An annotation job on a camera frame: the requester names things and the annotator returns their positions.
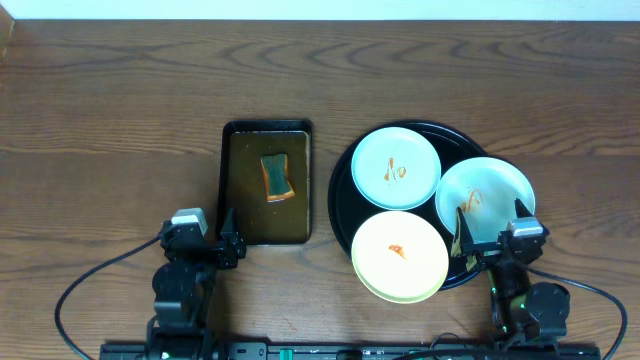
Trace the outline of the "light blue plate top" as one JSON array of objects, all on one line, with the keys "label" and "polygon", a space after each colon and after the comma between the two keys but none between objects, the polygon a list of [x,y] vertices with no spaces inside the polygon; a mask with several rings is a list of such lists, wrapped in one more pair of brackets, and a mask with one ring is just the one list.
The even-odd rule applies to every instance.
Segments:
[{"label": "light blue plate top", "polygon": [[398,126],[364,136],[355,147],[350,169],[366,200],[397,211],[426,203],[435,194],[442,174],[434,145],[418,132]]}]

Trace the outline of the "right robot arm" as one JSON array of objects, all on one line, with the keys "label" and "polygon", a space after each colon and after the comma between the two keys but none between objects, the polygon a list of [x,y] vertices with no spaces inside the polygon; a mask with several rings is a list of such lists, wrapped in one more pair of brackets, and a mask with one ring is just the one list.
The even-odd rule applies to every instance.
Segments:
[{"label": "right robot arm", "polygon": [[567,334],[570,294],[558,284],[532,283],[527,265],[543,255],[550,235],[521,200],[514,201],[516,217],[489,242],[477,241],[464,212],[456,209],[453,257],[464,257],[471,271],[485,271],[491,284],[494,348],[557,350]]}]

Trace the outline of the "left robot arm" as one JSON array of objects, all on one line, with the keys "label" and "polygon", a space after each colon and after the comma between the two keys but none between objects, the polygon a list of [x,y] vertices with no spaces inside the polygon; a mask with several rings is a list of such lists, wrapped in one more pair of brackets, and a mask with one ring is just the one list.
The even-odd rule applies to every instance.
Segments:
[{"label": "left robot arm", "polygon": [[208,225],[200,208],[178,210],[158,233],[168,262],[153,276],[155,316],[147,325],[143,360],[224,359],[224,346],[208,330],[216,274],[230,270],[246,257],[246,244],[236,227],[235,210],[226,213],[210,244]]}]

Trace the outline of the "light blue plate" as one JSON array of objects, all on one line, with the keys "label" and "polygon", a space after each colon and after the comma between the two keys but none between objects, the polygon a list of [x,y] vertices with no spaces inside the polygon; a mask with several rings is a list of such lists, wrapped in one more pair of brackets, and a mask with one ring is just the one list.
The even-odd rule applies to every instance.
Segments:
[{"label": "light blue plate", "polygon": [[434,145],[418,132],[398,126],[364,136],[355,147],[350,169],[366,200],[397,211],[426,203],[435,194],[442,174]]},{"label": "light blue plate", "polygon": [[442,176],[435,193],[441,223],[455,232],[456,210],[461,209],[473,240],[490,242],[516,217],[519,199],[531,213],[536,196],[528,178],[512,164],[493,157],[461,161]]}]

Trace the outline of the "orange green sponge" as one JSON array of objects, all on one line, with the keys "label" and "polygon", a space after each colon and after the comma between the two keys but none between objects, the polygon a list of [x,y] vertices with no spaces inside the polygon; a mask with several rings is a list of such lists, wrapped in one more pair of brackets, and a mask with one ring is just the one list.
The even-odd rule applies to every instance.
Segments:
[{"label": "orange green sponge", "polygon": [[285,153],[261,157],[261,168],[268,202],[283,201],[295,196]]}]

